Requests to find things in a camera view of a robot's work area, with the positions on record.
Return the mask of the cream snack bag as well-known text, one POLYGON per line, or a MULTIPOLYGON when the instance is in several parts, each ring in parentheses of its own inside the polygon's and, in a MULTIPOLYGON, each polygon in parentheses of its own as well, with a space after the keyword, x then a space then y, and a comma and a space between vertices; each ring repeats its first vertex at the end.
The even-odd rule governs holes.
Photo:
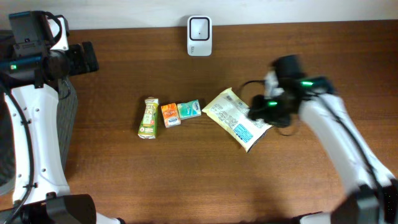
POLYGON ((202 109, 202 112, 230 133, 246 152, 249 152, 272 127, 263 120, 249 119, 249 106, 232 91, 232 88, 222 91, 202 109))

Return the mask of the teal tissue pack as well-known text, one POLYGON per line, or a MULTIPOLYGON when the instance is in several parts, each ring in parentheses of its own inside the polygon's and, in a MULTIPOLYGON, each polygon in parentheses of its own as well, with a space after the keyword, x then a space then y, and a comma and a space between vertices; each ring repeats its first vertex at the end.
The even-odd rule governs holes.
POLYGON ((201 116, 201 108, 198 100, 189 101, 186 103, 179 103, 177 105, 180 119, 189 119, 201 116))

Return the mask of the green drink carton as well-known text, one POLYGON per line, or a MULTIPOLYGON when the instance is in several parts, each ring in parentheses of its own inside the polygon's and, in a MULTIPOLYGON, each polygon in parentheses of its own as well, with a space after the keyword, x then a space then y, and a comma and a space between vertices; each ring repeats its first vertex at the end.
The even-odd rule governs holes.
POLYGON ((145 110, 139 126, 138 136, 141 139, 155 139, 157 135, 159 99, 149 97, 145 99, 145 110))

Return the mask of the orange tissue pack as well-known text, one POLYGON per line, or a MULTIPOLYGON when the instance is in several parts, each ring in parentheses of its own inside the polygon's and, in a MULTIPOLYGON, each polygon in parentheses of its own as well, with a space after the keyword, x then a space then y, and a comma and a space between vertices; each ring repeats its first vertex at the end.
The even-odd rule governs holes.
POLYGON ((171 128, 173 126, 178 126, 181 124, 181 119, 178 113, 176 103, 170 103, 161 106, 161 111, 166 128, 171 128))

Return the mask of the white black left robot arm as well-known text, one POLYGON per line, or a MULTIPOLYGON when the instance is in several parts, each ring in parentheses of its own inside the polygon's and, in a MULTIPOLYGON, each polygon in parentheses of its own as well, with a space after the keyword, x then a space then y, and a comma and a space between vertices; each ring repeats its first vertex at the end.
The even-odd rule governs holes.
POLYGON ((88 194, 72 195, 57 131, 58 82, 99 69, 91 42, 67 50, 17 44, 1 60, 1 90, 11 115, 16 180, 3 223, 123 223, 96 211, 88 194))

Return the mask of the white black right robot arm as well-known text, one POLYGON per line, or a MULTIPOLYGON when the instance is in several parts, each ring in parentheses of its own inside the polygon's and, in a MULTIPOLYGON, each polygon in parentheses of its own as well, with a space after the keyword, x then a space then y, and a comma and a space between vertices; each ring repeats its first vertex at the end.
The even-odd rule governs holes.
POLYGON ((296 222, 397 223, 397 179, 367 145, 331 81, 283 78, 276 87, 277 93, 252 99, 248 117, 285 128, 297 114, 328 153, 346 194, 333 211, 302 215, 296 222))

